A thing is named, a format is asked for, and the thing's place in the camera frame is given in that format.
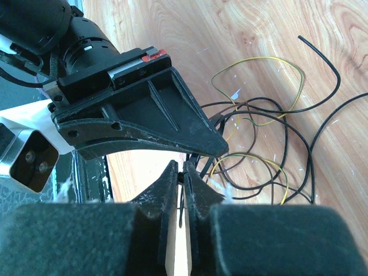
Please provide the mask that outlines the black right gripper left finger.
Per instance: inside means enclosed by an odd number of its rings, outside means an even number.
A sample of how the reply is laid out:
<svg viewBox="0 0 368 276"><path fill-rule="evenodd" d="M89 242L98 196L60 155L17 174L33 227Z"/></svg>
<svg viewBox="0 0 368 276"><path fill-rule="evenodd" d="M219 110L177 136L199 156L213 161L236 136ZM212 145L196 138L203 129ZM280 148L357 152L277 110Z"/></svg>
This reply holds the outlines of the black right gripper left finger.
<svg viewBox="0 0 368 276"><path fill-rule="evenodd" d="M178 163L126 203L39 203L1 221L2 275L172 275Z"/></svg>

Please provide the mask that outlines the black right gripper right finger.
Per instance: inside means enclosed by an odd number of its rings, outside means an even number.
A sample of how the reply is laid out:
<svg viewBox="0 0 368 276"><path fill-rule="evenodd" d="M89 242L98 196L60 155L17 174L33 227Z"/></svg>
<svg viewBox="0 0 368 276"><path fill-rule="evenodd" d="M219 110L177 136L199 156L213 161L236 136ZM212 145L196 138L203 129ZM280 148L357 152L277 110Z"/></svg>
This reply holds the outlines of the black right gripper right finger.
<svg viewBox="0 0 368 276"><path fill-rule="evenodd" d="M316 205L227 204L183 166L191 275L366 275L343 218Z"/></svg>

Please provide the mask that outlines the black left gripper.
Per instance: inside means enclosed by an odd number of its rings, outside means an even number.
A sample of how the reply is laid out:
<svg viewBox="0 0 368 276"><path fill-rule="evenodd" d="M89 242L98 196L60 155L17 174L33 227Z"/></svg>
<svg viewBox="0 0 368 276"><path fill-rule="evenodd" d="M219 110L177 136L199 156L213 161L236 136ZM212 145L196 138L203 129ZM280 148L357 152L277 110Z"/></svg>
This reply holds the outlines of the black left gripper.
<svg viewBox="0 0 368 276"><path fill-rule="evenodd" d="M171 66L165 50L135 48L47 82L57 131L86 160L148 149L226 153L227 142Z"/></svg>

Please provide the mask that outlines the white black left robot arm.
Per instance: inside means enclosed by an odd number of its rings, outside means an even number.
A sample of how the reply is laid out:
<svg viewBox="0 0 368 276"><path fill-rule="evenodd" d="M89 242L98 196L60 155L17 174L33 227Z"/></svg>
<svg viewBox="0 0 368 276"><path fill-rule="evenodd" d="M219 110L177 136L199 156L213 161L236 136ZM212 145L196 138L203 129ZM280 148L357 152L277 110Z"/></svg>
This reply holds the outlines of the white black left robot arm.
<svg viewBox="0 0 368 276"><path fill-rule="evenodd" d="M162 49L119 52L67 1L2 1L1 59L50 81L51 119L85 159L129 150L218 157L228 144Z"/></svg>

